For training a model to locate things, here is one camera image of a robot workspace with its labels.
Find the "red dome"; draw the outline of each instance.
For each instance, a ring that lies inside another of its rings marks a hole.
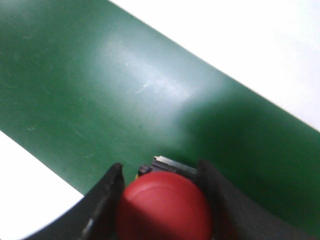
[[[132,182],[119,201],[119,240],[210,240],[212,228],[203,193],[175,173],[147,173]]]

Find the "red plastic cap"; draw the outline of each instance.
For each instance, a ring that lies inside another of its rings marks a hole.
[[[147,173],[132,182],[119,201],[119,240],[210,240],[212,231],[205,196],[175,173]]]

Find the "white background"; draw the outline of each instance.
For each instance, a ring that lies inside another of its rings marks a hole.
[[[320,1],[113,2],[320,130]],[[82,197],[1,132],[0,193],[1,240],[36,231]]]

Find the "small metal part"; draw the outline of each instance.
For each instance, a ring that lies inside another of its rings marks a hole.
[[[151,165],[142,165],[139,168],[138,176],[140,177],[144,174],[158,171],[173,172],[182,175],[193,182],[196,181],[197,170],[195,168],[171,160],[164,156],[155,156]]]

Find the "green conveyor belt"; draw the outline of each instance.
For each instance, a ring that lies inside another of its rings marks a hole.
[[[320,133],[108,1],[0,3],[0,112],[83,194],[115,162],[129,183],[155,155],[203,158],[320,237]]]

